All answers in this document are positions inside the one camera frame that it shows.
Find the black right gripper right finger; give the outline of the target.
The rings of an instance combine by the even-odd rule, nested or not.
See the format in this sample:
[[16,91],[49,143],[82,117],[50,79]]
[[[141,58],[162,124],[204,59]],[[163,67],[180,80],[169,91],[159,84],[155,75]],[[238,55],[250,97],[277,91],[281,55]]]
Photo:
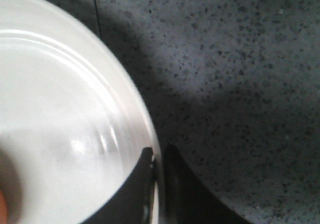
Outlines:
[[248,224],[249,221],[217,199],[196,177],[178,148],[163,155],[165,214],[169,224]]

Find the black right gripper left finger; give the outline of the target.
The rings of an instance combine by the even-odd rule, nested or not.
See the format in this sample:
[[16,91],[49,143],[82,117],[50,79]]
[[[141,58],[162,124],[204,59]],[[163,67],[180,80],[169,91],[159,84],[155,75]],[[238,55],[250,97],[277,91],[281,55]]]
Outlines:
[[85,224],[150,224],[155,195],[153,150],[141,155],[122,186]]

